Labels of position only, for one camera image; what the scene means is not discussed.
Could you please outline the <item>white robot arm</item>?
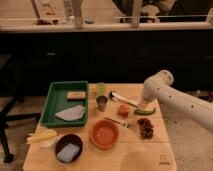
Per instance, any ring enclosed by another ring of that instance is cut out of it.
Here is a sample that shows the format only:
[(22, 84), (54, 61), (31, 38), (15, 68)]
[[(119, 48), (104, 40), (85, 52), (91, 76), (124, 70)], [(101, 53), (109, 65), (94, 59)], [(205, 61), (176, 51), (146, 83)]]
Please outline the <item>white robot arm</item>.
[(168, 70), (148, 77), (143, 83), (140, 107), (145, 108), (158, 99), (213, 133), (213, 104), (172, 88), (173, 82), (174, 77)]

